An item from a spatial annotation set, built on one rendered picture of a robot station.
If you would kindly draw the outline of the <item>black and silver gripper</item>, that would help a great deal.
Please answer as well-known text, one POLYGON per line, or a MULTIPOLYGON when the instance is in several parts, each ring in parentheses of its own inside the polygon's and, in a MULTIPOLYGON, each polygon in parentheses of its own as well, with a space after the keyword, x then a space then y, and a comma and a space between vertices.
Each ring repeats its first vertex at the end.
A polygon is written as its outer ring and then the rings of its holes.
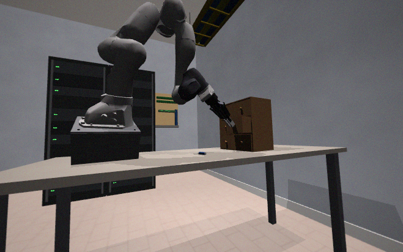
POLYGON ((235 123, 229 117, 230 113, 227 110, 225 103, 221 103, 215 93, 213 93, 212 96, 209 97, 205 102, 207 105, 210 105, 209 109, 213 111, 220 119, 224 119, 225 123, 227 123, 229 127, 233 127, 235 125, 235 123))

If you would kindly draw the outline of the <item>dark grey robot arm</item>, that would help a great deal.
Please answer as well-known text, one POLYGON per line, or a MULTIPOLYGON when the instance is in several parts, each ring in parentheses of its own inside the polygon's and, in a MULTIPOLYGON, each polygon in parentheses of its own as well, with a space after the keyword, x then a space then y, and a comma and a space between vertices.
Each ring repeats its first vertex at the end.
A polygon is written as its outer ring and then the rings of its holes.
POLYGON ((146 2, 138 7, 124 25, 98 45, 100 57, 114 64, 107 76, 106 94, 79 120, 83 128, 124 129, 131 127, 133 82, 146 61, 144 44, 156 30, 163 37, 176 35, 176 69, 172 99, 178 105, 198 96, 201 102, 214 90, 195 68, 188 69, 196 52, 193 27, 186 20, 181 0, 165 0, 161 10, 146 2))

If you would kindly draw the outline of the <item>brown wooden drawer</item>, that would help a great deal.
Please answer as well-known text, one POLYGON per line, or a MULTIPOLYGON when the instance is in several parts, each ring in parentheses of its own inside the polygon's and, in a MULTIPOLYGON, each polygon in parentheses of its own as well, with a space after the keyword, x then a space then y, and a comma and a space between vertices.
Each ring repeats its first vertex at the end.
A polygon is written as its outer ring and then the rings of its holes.
POLYGON ((225 121, 220 121, 220 131, 221 131, 221 134, 227 134, 225 121))
POLYGON ((226 132, 229 133, 251 133, 251 116, 240 116, 231 118, 235 123, 233 127, 226 124, 226 132))
POLYGON ((250 99, 234 103, 234 117, 246 116, 250 114, 250 99))
POLYGON ((234 135, 235 150, 253 151, 252 135, 234 135))
POLYGON ((229 113, 230 113, 230 118, 233 118, 233 108, 232 108, 232 104, 230 104, 230 105, 226 105, 226 108, 227 108, 227 110, 229 111, 229 113))
POLYGON ((221 149, 234 149, 234 136, 222 135, 221 136, 221 149))

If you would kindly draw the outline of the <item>brown wooden chest of drawers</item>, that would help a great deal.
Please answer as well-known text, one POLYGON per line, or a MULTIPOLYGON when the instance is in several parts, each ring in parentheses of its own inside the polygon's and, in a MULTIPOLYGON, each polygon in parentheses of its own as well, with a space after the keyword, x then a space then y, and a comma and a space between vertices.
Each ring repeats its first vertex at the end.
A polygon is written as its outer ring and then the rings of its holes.
POLYGON ((221 149, 221 136, 222 135, 252 135, 253 151, 239 150, 247 152, 259 152, 266 150, 274 150, 273 147, 273 127, 272 127, 272 106, 271 100, 266 98, 247 97, 237 100, 232 103, 233 117, 234 117, 234 103, 250 99, 251 114, 251 133, 230 133, 221 134, 220 131, 220 149, 221 149))

